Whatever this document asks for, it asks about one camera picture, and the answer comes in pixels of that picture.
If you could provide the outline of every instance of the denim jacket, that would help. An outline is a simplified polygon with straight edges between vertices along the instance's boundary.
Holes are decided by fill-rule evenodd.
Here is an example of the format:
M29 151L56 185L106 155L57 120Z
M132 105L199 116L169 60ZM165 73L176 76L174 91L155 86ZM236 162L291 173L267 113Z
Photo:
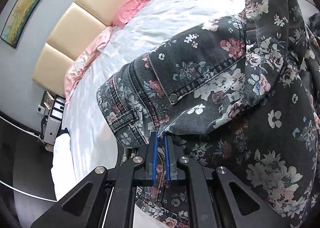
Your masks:
M179 33L123 66L97 101L124 147L148 144L155 130L159 139L176 135L190 157L228 166L298 227L318 197L319 47L308 42L315 37L297 0L244 1L241 13ZM137 204L170 227L188 227L185 190L166 188L158 151L157 184L138 189Z

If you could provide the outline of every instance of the framed painting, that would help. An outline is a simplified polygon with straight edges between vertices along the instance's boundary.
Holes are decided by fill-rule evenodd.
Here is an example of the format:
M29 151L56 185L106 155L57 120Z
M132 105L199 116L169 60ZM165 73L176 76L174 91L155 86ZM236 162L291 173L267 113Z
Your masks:
M40 0L17 0L1 32L1 39L17 47L23 28Z

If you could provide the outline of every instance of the jacket pocket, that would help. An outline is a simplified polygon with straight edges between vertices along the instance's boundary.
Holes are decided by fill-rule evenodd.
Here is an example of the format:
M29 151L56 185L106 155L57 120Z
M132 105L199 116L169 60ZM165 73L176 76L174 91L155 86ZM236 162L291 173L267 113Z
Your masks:
M244 25L229 16L188 29L148 52L152 69L172 105L244 55Z

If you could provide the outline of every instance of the headboard panel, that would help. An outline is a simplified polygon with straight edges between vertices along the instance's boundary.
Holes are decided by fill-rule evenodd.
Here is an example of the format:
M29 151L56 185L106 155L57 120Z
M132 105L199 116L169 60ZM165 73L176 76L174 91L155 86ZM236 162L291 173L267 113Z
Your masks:
M125 0L75 0L50 34L32 80L64 97L64 76L82 51L109 26Z

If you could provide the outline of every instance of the white bedsheet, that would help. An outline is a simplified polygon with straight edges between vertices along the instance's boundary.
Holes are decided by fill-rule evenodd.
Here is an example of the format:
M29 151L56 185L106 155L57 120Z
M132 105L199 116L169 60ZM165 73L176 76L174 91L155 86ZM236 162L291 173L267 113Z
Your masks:
M243 9L244 0L151 0L124 29L114 30L109 44L79 82L63 115L62 127L70 131L77 182L96 166L113 168L117 160L116 139L99 110L97 89L123 65L173 35ZM54 157L64 160L59 153ZM55 175L53 179L55 184L64 183L62 176ZM151 227L137 220L143 215L137 213L135 218L139 223L136 227Z

